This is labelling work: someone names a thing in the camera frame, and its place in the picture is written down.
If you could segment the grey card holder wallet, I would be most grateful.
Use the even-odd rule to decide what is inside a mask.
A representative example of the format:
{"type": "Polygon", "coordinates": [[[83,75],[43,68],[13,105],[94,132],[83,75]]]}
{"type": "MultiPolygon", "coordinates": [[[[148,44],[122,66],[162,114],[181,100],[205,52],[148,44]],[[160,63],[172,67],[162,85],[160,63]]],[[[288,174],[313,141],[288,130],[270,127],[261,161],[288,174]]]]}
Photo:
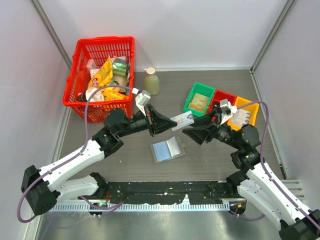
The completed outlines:
{"type": "Polygon", "coordinates": [[[151,144],[150,150],[154,163],[159,164],[184,156],[185,147],[186,144],[181,141],[180,137],[174,136],[168,140],[151,144]]]}

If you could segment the yellow plastic bin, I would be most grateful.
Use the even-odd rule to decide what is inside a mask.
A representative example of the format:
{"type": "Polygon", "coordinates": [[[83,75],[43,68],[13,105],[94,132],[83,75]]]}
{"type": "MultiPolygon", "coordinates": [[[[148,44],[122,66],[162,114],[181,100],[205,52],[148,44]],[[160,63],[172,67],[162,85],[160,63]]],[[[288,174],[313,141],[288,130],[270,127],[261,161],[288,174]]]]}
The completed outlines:
{"type": "Polygon", "coordinates": [[[259,107],[260,105],[255,103],[238,109],[232,118],[227,121],[227,124],[235,131],[238,131],[244,125],[254,126],[256,124],[259,107]]]}

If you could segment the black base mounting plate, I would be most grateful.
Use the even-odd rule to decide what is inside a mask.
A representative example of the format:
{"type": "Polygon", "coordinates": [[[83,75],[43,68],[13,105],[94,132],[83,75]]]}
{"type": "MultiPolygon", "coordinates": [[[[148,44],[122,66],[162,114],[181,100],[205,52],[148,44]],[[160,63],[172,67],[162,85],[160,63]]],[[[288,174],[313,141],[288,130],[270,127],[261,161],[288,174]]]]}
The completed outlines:
{"type": "Polygon", "coordinates": [[[219,204],[240,199],[234,187],[218,181],[108,182],[102,190],[84,196],[88,200],[109,200],[111,204],[130,205],[181,204],[188,197],[192,205],[219,204]]]}

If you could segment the red plastic bin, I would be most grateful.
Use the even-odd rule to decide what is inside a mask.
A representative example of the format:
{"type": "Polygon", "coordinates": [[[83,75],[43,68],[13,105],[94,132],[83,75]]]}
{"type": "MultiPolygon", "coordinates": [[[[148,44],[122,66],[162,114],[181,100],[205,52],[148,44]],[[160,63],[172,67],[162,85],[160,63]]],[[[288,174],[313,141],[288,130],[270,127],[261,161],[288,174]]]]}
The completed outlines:
{"type": "Polygon", "coordinates": [[[213,107],[217,104],[220,103],[221,100],[224,100],[224,99],[228,99],[228,101],[231,103],[231,105],[233,106],[236,102],[236,99],[237,99],[237,96],[236,95],[233,95],[231,93],[228,93],[228,92],[225,92],[225,91],[222,91],[220,89],[216,89],[214,94],[213,94],[213,97],[210,101],[210,104],[207,108],[207,111],[206,113],[210,113],[210,111],[213,109],[213,107]]]}

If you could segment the red plastic shopping basket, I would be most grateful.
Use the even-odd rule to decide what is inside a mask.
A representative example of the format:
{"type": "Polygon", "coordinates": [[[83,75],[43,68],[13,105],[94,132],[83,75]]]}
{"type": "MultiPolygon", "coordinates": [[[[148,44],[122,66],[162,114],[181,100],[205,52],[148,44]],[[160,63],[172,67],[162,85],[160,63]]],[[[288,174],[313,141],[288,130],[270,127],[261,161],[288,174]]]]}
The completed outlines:
{"type": "MultiPolygon", "coordinates": [[[[87,69],[89,60],[94,60],[101,67],[108,57],[125,56],[130,64],[129,87],[134,86],[134,61],[135,61],[135,39],[132,36],[103,36],[96,38],[80,39],[72,56],[72,66],[66,86],[62,103],[72,108],[81,118],[85,117],[84,102],[76,101],[83,93],[90,81],[90,72],[87,69]]],[[[87,121],[89,123],[102,123],[109,111],[112,109],[123,109],[130,118],[133,115],[134,96],[129,93],[127,100],[114,100],[103,102],[91,102],[87,110],[87,121]]]]}

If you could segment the cards in green bin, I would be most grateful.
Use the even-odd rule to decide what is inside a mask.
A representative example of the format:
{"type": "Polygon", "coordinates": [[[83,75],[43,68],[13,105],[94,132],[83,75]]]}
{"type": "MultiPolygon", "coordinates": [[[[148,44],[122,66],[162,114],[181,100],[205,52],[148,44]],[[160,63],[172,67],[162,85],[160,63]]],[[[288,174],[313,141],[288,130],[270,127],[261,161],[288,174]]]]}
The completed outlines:
{"type": "Polygon", "coordinates": [[[203,113],[205,111],[205,108],[206,108],[208,102],[209,102],[209,97],[202,95],[202,94],[199,94],[199,93],[196,93],[193,96],[188,107],[190,109],[193,109],[193,110],[196,110],[196,111],[203,113]]]}

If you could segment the white paper roll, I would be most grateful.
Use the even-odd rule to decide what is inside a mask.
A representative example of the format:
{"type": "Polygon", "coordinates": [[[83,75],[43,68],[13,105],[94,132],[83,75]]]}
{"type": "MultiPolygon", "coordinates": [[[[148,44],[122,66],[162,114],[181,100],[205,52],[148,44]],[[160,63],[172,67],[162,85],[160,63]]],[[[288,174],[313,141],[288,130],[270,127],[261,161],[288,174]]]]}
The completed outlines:
{"type": "Polygon", "coordinates": [[[97,88],[95,88],[95,87],[89,87],[85,91],[85,98],[87,101],[89,101],[89,102],[103,102],[105,100],[104,95],[101,90],[99,90],[95,94],[93,94],[96,90],[97,90],[97,88]]]}

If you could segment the green plastic bin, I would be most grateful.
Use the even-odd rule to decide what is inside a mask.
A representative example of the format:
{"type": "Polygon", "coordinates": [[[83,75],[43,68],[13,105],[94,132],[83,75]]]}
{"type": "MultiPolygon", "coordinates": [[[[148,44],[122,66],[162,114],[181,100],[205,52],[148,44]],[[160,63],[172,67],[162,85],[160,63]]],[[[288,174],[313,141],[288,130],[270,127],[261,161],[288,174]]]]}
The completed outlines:
{"type": "Polygon", "coordinates": [[[214,87],[195,82],[185,100],[183,112],[191,111],[194,117],[204,116],[215,92],[214,87]]]}

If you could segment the cards in yellow bin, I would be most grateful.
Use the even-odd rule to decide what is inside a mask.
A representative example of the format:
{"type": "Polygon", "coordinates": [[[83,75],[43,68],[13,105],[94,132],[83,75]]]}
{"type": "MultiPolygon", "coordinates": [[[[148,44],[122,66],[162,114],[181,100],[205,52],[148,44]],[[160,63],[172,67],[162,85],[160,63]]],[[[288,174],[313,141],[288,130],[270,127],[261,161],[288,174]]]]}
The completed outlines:
{"type": "Polygon", "coordinates": [[[251,119],[251,112],[245,109],[239,109],[233,114],[230,123],[242,127],[249,124],[251,119]]]}

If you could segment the green snack packet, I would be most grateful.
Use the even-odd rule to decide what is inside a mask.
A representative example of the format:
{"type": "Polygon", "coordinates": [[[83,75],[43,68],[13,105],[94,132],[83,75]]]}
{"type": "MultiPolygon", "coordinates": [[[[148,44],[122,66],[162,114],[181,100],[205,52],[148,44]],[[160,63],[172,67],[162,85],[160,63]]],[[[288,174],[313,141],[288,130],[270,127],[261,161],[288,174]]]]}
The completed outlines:
{"type": "Polygon", "coordinates": [[[114,57],[111,59],[113,74],[125,76],[129,66],[129,60],[126,56],[114,57]]]}

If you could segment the yellow snack bag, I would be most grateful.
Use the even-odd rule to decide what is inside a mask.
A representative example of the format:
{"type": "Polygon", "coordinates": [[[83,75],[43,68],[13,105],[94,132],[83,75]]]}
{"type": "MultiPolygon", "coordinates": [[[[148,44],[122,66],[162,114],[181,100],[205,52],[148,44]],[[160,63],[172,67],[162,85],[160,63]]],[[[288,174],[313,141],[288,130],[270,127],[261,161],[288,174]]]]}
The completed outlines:
{"type": "Polygon", "coordinates": [[[96,71],[88,82],[87,89],[90,87],[97,88],[95,94],[101,90],[104,101],[126,101],[129,97],[126,95],[127,89],[124,88],[129,84],[128,71],[125,76],[113,74],[111,57],[96,71]]]}

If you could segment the green soap dispenser bottle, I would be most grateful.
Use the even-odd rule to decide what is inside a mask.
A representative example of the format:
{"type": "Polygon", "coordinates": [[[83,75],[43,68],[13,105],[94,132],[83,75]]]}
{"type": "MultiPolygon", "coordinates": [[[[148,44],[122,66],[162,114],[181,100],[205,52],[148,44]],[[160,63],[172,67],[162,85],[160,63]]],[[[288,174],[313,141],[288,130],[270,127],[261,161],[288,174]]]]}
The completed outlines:
{"type": "Polygon", "coordinates": [[[144,78],[144,89],[151,95],[156,96],[160,93],[160,81],[153,67],[143,69],[146,72],[144,78]]]}

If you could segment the aluminium frame rail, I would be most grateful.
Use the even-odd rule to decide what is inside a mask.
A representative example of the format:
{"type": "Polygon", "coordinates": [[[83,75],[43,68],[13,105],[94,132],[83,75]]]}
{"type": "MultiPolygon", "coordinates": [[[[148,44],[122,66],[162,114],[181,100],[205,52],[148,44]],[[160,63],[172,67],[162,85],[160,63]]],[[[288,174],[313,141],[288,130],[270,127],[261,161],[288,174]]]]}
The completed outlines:
{"type": "Polygon", "coordinates": [[[295,195],[300,201],[305,200],[304,193],[298,180],[286,179],[282,180],[282,183],[295,195]]]}

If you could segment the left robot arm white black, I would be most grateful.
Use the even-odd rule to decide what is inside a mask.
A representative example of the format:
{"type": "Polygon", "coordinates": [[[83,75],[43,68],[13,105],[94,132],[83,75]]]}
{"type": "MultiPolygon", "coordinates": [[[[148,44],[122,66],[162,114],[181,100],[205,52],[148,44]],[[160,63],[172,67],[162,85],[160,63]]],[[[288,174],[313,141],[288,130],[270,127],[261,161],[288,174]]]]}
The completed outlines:
{"type": "Polygon", "coordinates": [[[122,137],[145,130],[154,136],[177,126],[174,120],[159,113],[151,104],[131,118],[121,108],[114,108],[103,124],[101,130],[69,155],[41,168],[34,165],[26,168],[18,206],[21,207],[26,200],[34,216],[40,216],[64,199],[80,196],[102,199],[107,193],[107,184],[102,176],[92,173],[82,179],[69,180],[70,177],[118,151],[124,144],[122,137]]]}

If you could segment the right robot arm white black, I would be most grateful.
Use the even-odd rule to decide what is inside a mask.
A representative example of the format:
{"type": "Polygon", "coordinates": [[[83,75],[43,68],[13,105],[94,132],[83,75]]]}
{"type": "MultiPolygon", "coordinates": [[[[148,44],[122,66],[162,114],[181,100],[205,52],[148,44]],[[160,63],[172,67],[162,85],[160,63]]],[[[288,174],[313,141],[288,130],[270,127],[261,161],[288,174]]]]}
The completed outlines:
{"type": "Polygon", "coordinates": [[[262,143],[253,125],[233,130],[220,123],[218,114],[211,113],[182,132],[199,145],[218,140],[236,149],[230,156],[238,171],[227,177],[226,193],[251,202],[274,223],[282,240],[320,238],[319,209],[311,210],[272,173],[262,150],[257,150],[262,143]]]}

